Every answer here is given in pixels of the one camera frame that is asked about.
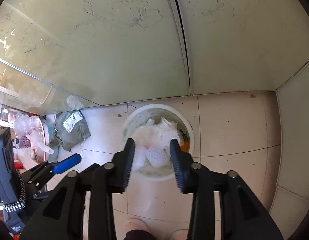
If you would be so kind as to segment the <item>orange peel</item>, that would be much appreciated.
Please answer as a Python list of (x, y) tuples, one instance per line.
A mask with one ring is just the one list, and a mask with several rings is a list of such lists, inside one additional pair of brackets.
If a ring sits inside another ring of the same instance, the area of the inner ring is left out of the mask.
[(190, 142), (188, 140), (183, 140), (180, 146), (181, 151), (183, 152), (190, 152)]

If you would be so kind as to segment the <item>white paper trash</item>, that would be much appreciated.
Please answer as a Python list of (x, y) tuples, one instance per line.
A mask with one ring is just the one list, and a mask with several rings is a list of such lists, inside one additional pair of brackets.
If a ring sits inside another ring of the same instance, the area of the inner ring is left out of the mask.
[(138, 127), (132, 134), (135, 142), (133, 170), (138, 170), (147, 164), (156, 169), (170, 166), (170, 142), (177, 139), (179, 145), (183, 142), (177, 123), (161, 118), (158, 124), (148, 119), (146, 124)]

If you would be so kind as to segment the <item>white trash bin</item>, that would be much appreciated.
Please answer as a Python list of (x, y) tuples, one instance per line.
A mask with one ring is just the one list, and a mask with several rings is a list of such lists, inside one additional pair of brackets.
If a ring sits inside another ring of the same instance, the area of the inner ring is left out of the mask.
[(124, 141), (133, 139), (136, 153), (132, 171), (150, 181), (174, 177), (170, 142), (176, 139), (180, 148), (193, 154), (195, 137), (188, 120), (176, 109), (163, 104), (137, 108), (123, 124)]

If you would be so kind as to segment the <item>grey parcel bag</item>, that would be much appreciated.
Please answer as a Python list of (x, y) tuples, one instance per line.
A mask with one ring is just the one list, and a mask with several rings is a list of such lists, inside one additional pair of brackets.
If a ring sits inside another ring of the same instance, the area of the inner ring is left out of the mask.
[(55, 136), (64, 150), (70, 151), (91, 136), (88, 124), (80, 110), (57, 113)]

